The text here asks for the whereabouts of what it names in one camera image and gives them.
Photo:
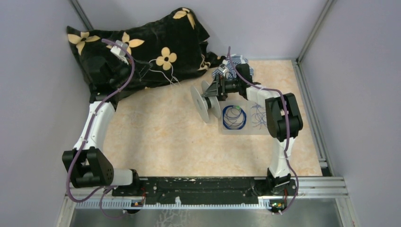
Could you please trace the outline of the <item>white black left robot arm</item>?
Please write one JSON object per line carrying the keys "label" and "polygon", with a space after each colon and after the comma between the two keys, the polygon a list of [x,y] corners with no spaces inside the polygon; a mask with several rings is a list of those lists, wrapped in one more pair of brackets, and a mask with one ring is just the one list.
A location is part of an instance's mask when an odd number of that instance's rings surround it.
{"label": "white black left robot arm", "polygon": [[153,66],[150,62],[124,57],[107,61],[90,57],[81,61],[89,84],[89,112],[84,128],[73,149],[63,152],[62,162],[67,171],[66,188],[119,187],[131,196],[140,193],[142,183],[134,169],[118,169],[103,153],[107,129],[116,112],[120,92]]}

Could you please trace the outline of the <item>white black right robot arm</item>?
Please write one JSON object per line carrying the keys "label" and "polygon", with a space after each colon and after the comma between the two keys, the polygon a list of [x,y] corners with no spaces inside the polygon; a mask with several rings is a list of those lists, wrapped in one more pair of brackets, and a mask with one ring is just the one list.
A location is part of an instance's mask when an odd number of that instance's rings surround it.
{"label": "white black right robot arm", "polygon": [[253,82],[248,64],[232,65],[232,78],[229,71],[216,74],[212,83],[203,81],[201,91],[192,86],[190,89],[193,102],[204,122],[209,122],[210,115],[220,118],[228,130],[241,130],[250,120],[245,110],[236,105],[221,107],[229,93],[237,93],[244,99],[254,102],[265,112],[264,123],[273,138],[273,156],[267,170],[267,191],[272,195],[280,194],[291,181],[292,167],[290,153],[295,138],[303,128],[303,120],[294,94],[283,94],[278,90],[267,89],[260,83]]}

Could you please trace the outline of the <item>white perforated cable spool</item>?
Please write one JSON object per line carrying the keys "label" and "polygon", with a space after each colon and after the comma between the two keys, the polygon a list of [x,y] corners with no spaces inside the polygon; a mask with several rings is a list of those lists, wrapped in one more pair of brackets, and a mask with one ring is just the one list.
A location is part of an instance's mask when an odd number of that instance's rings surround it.
{"label": "white perforated cable spool", "polygon": [[190,92],[196,110],[205,123],[210,122],[210,115],[214,115],[217,119],[221,117],[222,111],[217,98],[218,86],[214,81],[209,84],[207,81],[201,83],[202,93],[195,86],[191,86]]}

